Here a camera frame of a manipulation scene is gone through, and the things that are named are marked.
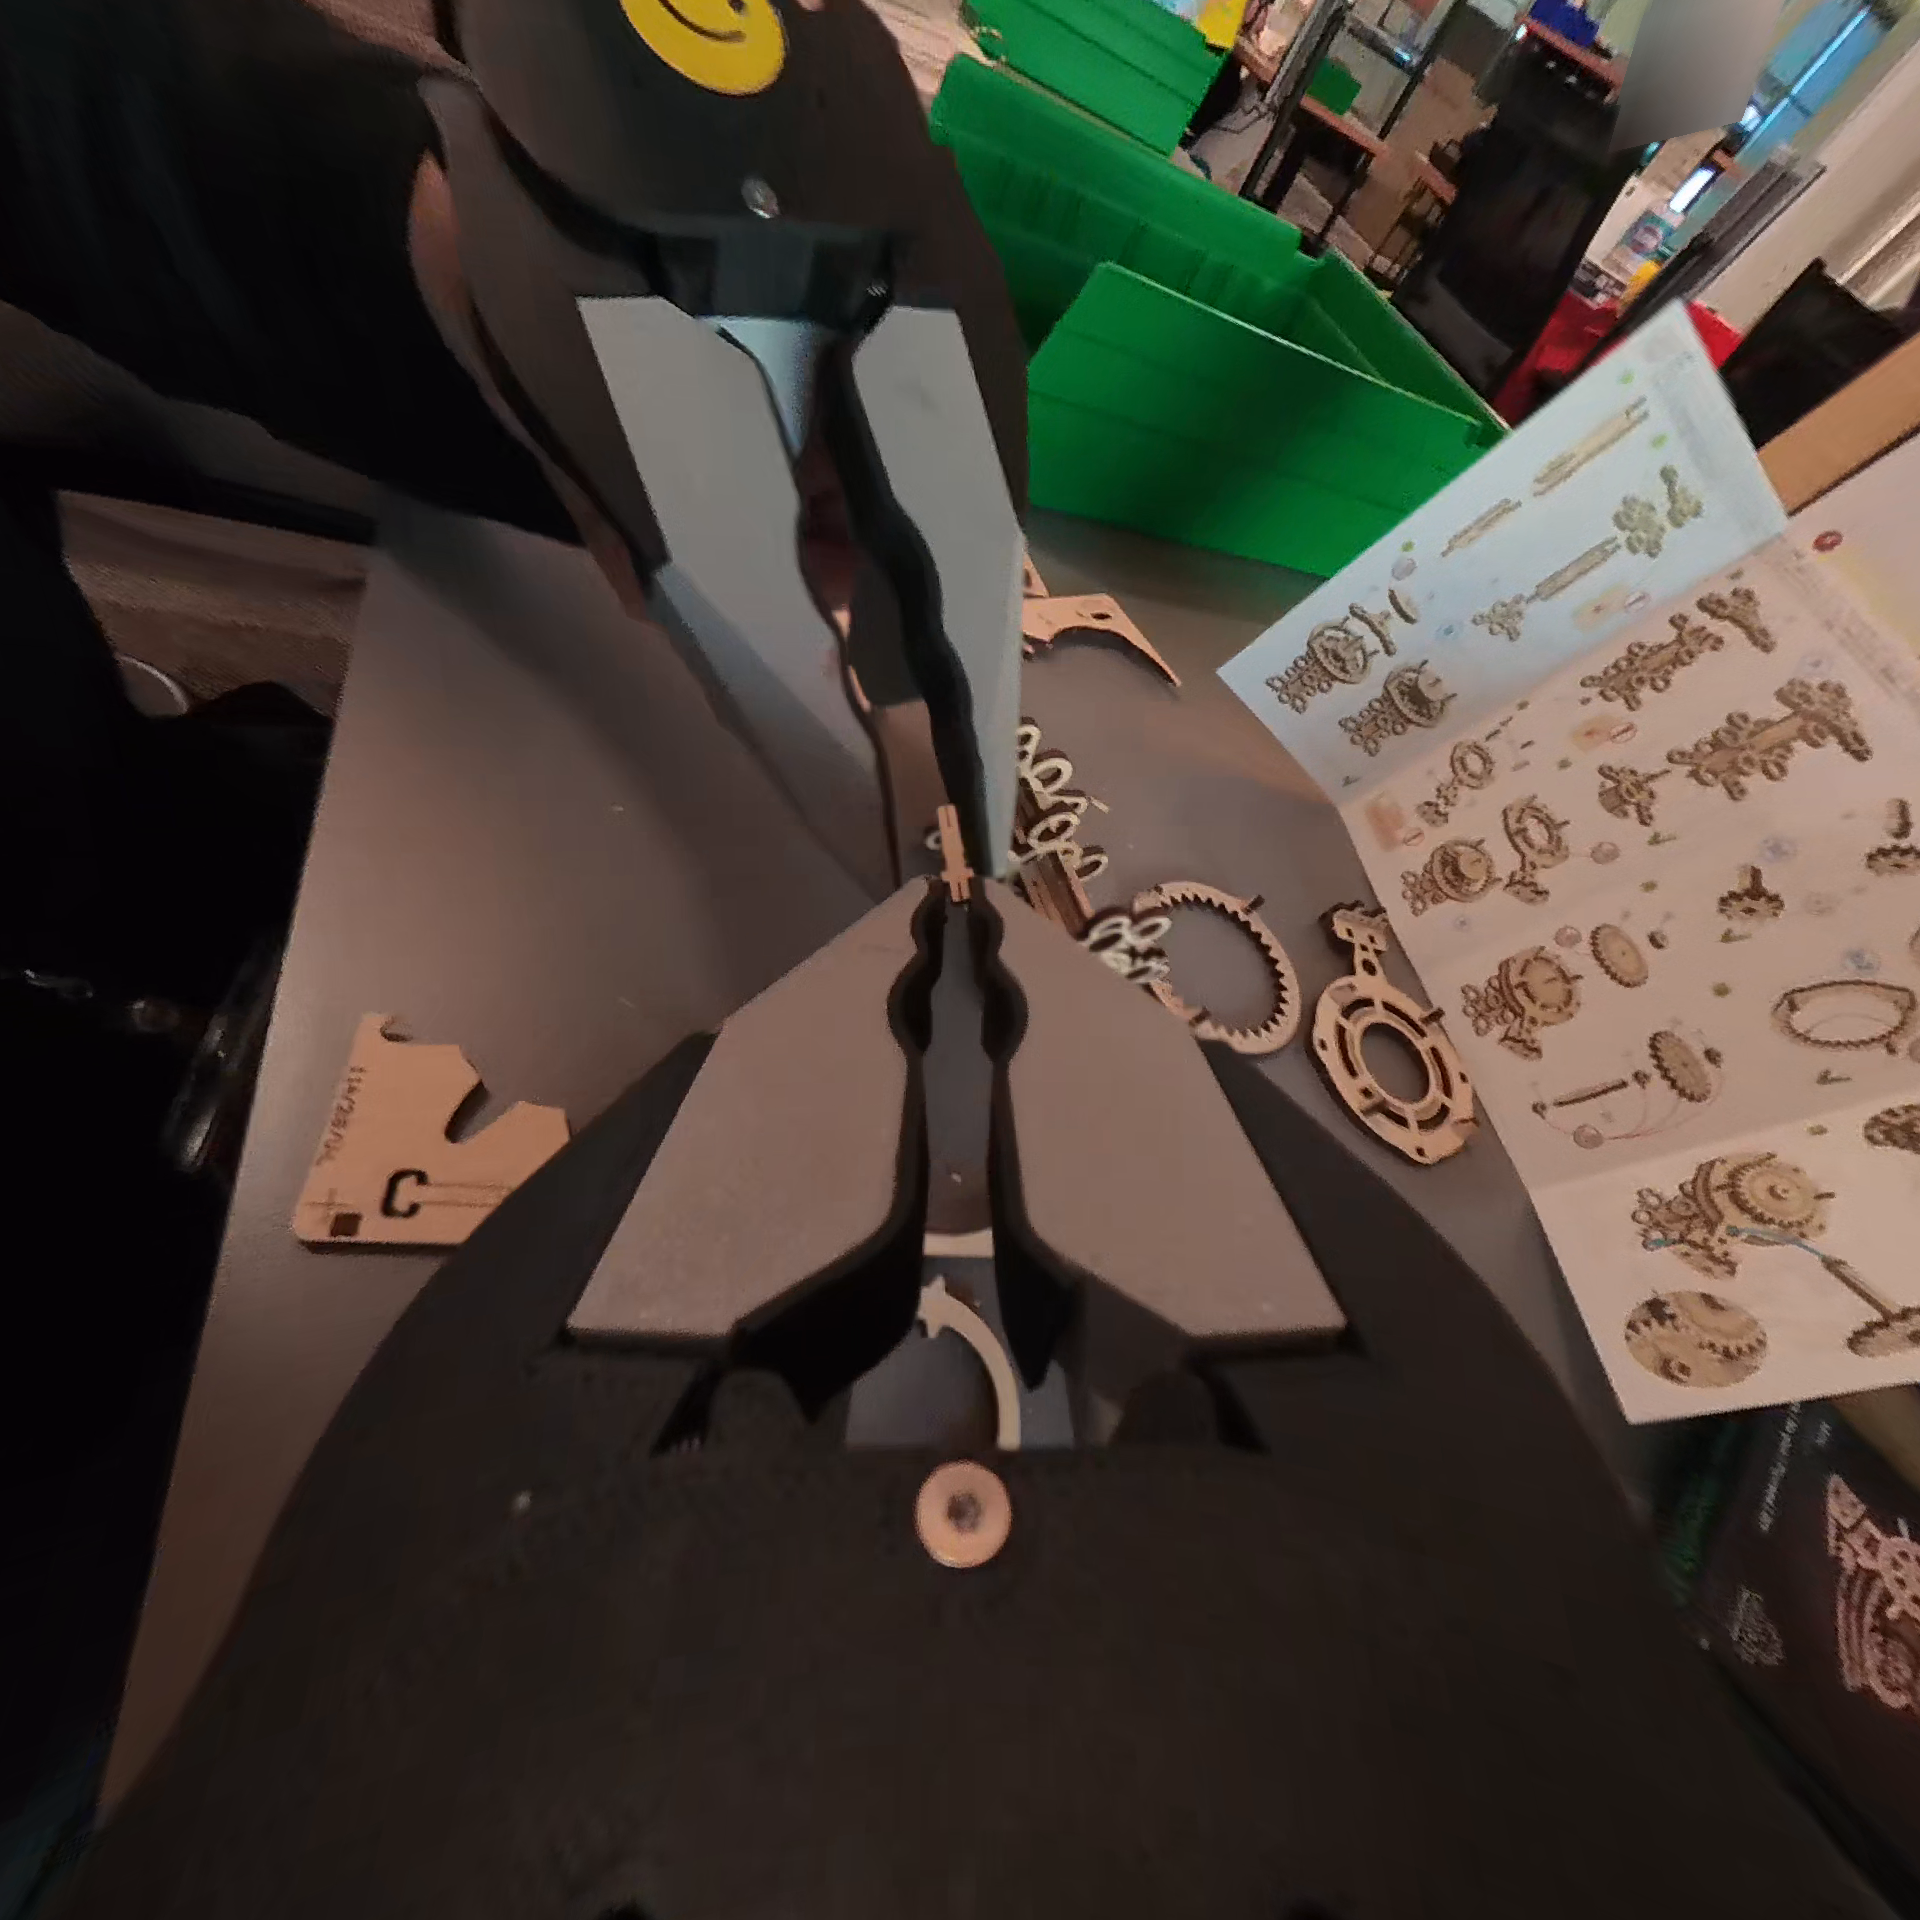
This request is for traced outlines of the green plastic bin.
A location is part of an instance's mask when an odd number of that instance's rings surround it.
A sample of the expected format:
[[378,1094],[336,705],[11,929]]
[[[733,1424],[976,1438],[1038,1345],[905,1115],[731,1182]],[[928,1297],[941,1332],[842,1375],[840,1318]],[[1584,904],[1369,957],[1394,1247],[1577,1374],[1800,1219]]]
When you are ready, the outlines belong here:
[[1100,263],[1026,391],[1036,508],[1316,577],[1507,432],[1336,254],[1252,320]]
[[1230,54],[1160,1],[964,1],[963,15],[987,57],[1160,156]]
[[1310,299],[1315,260],[1274,212],[972,57],[946,65],[928,121],[992,240],[1028,351],[1041,351],[1096,268],[1117,264],[1365,368]]

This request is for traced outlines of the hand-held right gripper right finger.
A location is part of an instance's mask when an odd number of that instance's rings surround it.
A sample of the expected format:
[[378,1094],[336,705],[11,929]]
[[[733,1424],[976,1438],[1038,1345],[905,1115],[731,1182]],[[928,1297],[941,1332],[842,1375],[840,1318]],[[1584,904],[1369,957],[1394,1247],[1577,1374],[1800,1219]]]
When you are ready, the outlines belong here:
[[1347,1313],[1202,1047],[1006,884],[976,888],[968,929],[1020,1377],[1134,1388],[1337,1342]]

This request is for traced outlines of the cardboard box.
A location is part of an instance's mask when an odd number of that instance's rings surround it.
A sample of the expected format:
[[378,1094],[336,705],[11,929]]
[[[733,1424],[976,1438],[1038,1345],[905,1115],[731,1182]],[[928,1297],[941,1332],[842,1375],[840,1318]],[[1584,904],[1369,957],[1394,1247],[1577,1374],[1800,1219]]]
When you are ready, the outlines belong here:
[[1917,432],[1917,372],[1889,364],[1861,372],[1760,449],[1760,465],[1787,515],[1872,465]]

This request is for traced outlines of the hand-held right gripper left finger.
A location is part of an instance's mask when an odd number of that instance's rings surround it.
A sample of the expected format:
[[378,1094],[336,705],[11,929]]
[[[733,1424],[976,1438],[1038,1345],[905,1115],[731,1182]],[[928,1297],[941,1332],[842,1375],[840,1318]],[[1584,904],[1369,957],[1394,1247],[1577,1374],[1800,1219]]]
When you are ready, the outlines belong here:
[[568,1332],[774,1374],[819,1413],[909,1331],[944,888],[909,883],[733,1012]]

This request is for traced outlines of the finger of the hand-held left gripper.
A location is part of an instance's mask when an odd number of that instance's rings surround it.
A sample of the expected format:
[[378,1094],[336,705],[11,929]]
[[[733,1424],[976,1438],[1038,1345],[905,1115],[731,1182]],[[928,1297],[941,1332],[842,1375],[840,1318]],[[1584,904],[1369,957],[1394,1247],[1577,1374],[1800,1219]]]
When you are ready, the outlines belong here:
[[874,736],[800,561],[800,492],[761,361],[651,295],[580,316],[657,519],[657,621],[805,827],[872,899],[896,888]]
[[830,456],[860,556],[851,657],[908,780],[937,777],[976,872],[1017,815],[1025,533],[960,317],[892,303],[830,361]]

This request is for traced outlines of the paper instruction sheet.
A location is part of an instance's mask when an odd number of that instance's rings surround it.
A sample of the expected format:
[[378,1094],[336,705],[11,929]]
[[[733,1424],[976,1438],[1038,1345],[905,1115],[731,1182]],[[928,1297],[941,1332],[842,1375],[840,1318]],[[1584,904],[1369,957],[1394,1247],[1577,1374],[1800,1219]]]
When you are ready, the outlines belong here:
[[1684,310],[1233,660],[1634,1424],[1916,1384],[1916,639]]

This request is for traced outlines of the person's left forearm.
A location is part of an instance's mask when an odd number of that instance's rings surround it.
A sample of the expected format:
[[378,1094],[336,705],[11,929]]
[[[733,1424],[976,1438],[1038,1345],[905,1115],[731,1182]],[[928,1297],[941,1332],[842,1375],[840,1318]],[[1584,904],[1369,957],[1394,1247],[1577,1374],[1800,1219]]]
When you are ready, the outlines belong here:
[[5,303],[152,391],[579,541],[446,321],[449,4],[2,6]]

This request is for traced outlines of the red box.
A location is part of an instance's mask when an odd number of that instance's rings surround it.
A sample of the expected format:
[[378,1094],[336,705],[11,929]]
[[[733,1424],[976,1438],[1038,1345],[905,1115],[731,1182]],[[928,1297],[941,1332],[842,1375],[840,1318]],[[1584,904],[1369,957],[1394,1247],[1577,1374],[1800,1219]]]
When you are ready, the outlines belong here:
[[1589,361],[1604,356],[1613,335],[1637,313],[1637,305],[1622,301],[1569,293],[1553,310],[1538,341],[1528,348],[1491,397],[1492,411],[1507,424],[1521,424],[1562,393]]

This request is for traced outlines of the long notched wooden offcut sheet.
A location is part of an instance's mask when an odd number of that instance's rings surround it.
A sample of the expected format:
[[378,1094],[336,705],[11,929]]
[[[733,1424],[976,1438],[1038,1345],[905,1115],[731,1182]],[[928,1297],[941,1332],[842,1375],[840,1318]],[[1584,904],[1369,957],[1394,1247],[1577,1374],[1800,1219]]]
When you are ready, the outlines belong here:
[[412,1039],[390,1014],[362,1014],[291,1214],[292,1237],[329,1249],[466,1244],[569,1143],[565,1111],[532,1102],[457,1135],[482,1087],[459,1047]]

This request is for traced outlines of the dark model kit box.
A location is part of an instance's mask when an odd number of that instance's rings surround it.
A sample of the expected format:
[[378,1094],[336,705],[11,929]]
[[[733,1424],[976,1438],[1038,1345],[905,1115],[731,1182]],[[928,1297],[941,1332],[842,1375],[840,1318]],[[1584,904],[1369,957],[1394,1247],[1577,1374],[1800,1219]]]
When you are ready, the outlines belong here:
[[1858,1404],[1694,1424],[1654,1502],[1694,1639],[1771,1752],[1837,1814],[1916,1852],[1916,1451]]

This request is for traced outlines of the wooden bubble model assembly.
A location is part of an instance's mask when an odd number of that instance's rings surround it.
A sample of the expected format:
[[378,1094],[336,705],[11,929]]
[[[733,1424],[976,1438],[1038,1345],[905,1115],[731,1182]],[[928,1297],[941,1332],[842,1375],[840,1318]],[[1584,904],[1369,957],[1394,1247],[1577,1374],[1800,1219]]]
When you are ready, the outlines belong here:
[[1197,1027],[1200,1014],[1187,1009],[1170,985],[1170,911],[1154,899],[1092,904],[1089,884],[1112,862],[1104,847],[1084,844],[1081,827],[1104,805],[1077,783],[1073,758],[1046,748],[1032,717],[1021,717],[1014,736],[1014,774],[1010,879],[1020,899],[1104,969],[1149,991],[1185,1024]]

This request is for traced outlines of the wooden workbench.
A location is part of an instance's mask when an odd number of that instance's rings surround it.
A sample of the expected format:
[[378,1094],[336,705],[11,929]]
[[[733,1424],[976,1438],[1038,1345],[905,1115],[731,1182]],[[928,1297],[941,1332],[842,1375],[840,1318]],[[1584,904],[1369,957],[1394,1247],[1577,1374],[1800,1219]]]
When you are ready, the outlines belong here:
[[1240,198],[1291,221],[1310,254],[1397,280],[1451,204],[1459,141],[1484,118],[1448,29],[1411,45],[1361,6],[1246,28],[1235,59],[1258,143],[1230,169]]

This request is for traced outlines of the wooden offcut with curved cutout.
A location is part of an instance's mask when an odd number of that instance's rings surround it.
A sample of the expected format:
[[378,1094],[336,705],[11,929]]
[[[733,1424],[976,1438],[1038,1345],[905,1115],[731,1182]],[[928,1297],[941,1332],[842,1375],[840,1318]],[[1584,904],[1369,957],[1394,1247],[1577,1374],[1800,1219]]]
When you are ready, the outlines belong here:
[[1179,687],[1181,677],[1107,591],[1028,595],[1021,601],[1021,648],[1034,657],[1065,639],[1115,645]]

